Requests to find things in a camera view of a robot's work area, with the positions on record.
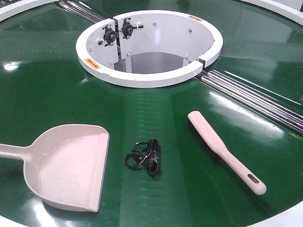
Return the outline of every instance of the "black cable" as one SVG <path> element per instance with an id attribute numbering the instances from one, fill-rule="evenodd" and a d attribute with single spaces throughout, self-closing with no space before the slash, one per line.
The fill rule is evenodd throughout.
<path id="1" fill-rule="evenodd" d="M 128 163 L 130 158 L 133 158 L 136 164 L 130 165 Z M 125 157 L 125 166 L 127 168 L 135 169 L 143 163 L 145 163 L 145 169 L 149 175 L 154 176 L 159 172 L 160 145 L 157 139 L 137 143 L 133 151 Z"/>

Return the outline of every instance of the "metal bracket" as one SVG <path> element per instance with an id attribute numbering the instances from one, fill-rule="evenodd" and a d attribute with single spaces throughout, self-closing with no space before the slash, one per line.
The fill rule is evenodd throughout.
<path id="1" fill-rule="evenodd" d="M 138 29 L 138 28 L 144 28 L 143 25 L 138 25 L 136 27 L 132 26 L 131 23 L 129 22 L 130 18 L 125 18 L 123 20 L 123 25 L 122 25 L 122 29 L 120 32 L 123 33 L 123 39 L 129 39 L 132 36 L 132 33 L 134 31 L 134 29 Z"/>
<path id="2" fill-rule="evenodd" d="M 105 41 L 107 41 L 107 44 L 105 45 L 108 46 L 112 46 L 114 45 L 114 41 L 116 40 L 116 32 L 112 29 L 111 25 L 106 25 L 105 27 L 102 28 L 103 30 L 105 29 L 105 34 L 103 39 Z"/>

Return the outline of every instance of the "white circular housing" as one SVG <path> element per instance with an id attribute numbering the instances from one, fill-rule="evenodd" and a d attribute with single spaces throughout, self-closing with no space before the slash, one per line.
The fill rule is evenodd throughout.
<path id="1" fill-rule="evenodd" d="M 127 26 L 131 27 L 130 35 L 125 33 Z M 107 41 L 105 34 L 111 29 L 116 31 L 119 45 L 117 39 Z M 125 87 L 164 87 L 196 76 L 218 58 L 222 45 L 220 32 L 205 20 L 185 13 L 147 10 L 92 25 L 79 36 L 76 50 L 85 70 L 101 80 Z M 132 58 L 142 59 L 147 53 L 177 56 L 181 65 L 168 71 L 133 73 L 136 64 Z M 165 64 L 154 56 L 159 65 Z M 140 67 L 148 67 L 154 60 L 139 61 Z"/>

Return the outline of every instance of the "bolt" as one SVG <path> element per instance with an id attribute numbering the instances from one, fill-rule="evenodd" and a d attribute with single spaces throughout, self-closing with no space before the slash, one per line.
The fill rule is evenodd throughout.
<path id="1" fill-rule="evenodd" d="M 130 26 L 127 27 L 126 32 L 127 32 L 128 34 L 131 34 L 131 33 L 133 32 L 133 28 L 130 27 Z"/>
<path id="2" fill-rule="evenodd" d="M 109 36 L 109 39 L 112 40 L 112 41 L 114 41 L 116 39 L 116 35 L 115 34 L 111 34 Z"/>

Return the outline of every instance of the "metal rail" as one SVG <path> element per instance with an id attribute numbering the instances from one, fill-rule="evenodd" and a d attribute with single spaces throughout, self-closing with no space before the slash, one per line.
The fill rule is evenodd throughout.
<path id="1" fill-rule="evenodd" d="M 66 0 L 60 0 L 56 2 L 59 6 L 61 6 L 63 9 L 81 17 L 84 18 L 92 23 L 97 23 L 99 21 L 105 20 L 105 17 L 102 17 L 95 12 L 91 11 L 90 9 L 79 5 L 73 1 L 66 1 Z"/>
<path id="2" fill-rule="evenodd" d="M 303 135 L 303 116 L 276 103 L 269 96 L 216 70 L 203 74 L 201 81 L 236 99 L 266 117 Z"/>

